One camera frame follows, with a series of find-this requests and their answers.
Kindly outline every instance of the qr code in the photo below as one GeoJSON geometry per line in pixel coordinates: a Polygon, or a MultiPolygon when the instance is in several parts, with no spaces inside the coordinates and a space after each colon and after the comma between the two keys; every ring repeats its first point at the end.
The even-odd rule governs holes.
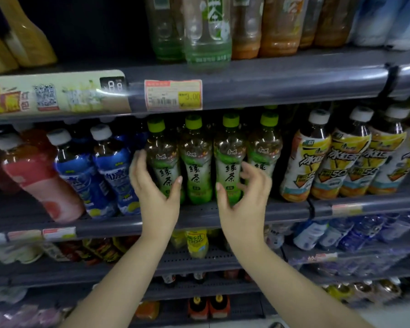
{"type": "Polygon", "coordinates": [[[37,108],[43,110],[59,110],[56,90],[53,84],[34,85],[33,90],[37,99],[37,108]]]}

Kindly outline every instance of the green tea bottle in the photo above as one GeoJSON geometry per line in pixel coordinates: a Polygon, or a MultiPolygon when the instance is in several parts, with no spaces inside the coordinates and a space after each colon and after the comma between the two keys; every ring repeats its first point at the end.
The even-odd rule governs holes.
{"type": "Polygon", "coordinates": [[[181,135],[179,151],[187,169],[187,196],[195,204],[205,204],[213,196],[211,157],[213,142],[202,131],[202,117],[185,118],[186,131],[181,135]]]}
{"type": "MultiPolygon", "coordinates": [[[[166,128],[161,117],[147,121],[150,136],[147,139],[145,150],[147,161],[153,168],[158,179],[158,187],[166,197],[175,179],[180,176],[179,155],[176,142],[164,134],[166,128]]],[[[185,200],[184,189],[181,189],[180,203],[185,200]]]]}
{"type": "Polygon", "coordinates": [[[239,123],[238,114],[225,114],[224,128],[214,138],[217,182],[225,188],[231,205],[241,198],[241,190],[236,185],[240,182],[241,162],[246,156],[246,139],[238,130],[239,123]]]}
{"type": "Polygon", "coordinates": [[[276,128],[278,114],[266,111],[261,115],[261,126],[249,135],[247,162],[272,177],[276,160],[281,155],[282,138],[276,128]]]}

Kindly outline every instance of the green bottle cap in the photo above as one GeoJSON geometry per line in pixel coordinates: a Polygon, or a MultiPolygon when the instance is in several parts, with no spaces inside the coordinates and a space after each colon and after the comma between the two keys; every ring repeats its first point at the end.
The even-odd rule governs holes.
{"type": "Polygon", "coordinates": [[[197,114],[187,115],[185,118],[185,127],[189,130],[197,130],[202,127],[202,117],[197,114]]]}
{"type": "Polygon", "coordinates": [[[161,132],[164,131],[166,125],[161,117],[153,117],[147,121],[147,127],[150,132],[161,132]]]}
{"type": "Polygon", "coordinates": [[[240,123],[240,116],[236,113],[224,114],[223,126],[226,128],[236,128],[240,123]]]}
{"type": "Polygon", "coordinates": [[[270,111],[262,113],[260,123],[263,126],[276,126],[278,124],[278,114],[270,111]]]}

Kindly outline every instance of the hand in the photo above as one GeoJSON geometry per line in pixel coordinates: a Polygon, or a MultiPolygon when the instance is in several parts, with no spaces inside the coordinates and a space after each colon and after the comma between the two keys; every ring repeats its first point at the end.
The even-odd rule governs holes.
{"type": "Polygon", "coordinates": [[[164,237],[169,242],[179,217],[182,176],[179,176],[170,190],[169,198],[152,181],[146,165],[146,151],[136,151],[129,168],[129,179],[140,200],[143,231],[141,236],[152,240],[164,237]]]}
{"type": "Polygon", "coordinates": [[[264,244],[264,216],[272,187],[272,179],[261,169],[242,162],[240,177],[248,180],[248,185],[237,184],[244,192],[243,198],[231,208],[226,190],[220,183],[215,184],[220,224],[234,253],[264,244]]]}

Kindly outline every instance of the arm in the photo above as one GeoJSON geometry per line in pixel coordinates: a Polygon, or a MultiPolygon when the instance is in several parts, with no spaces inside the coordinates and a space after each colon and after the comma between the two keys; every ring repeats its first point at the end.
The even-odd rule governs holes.
{"type": "Polygon", "coordinates": [[[242,167],[249,185],[237,185],[244,197],[233,208],[216,184],[220,222],[238,261],[279,315],[292,328],[373,328],[267,247],[263,227],[272,180],[246,162],[242,167]]]}
{"type": "Polygon", "coordinates": [[[61,328],[128,327],[166,249],[179,216],[182,176],[166,198],[148,174],[142,150],[134,155],[129,177],[140,199],[142,235],[61,328]]]}

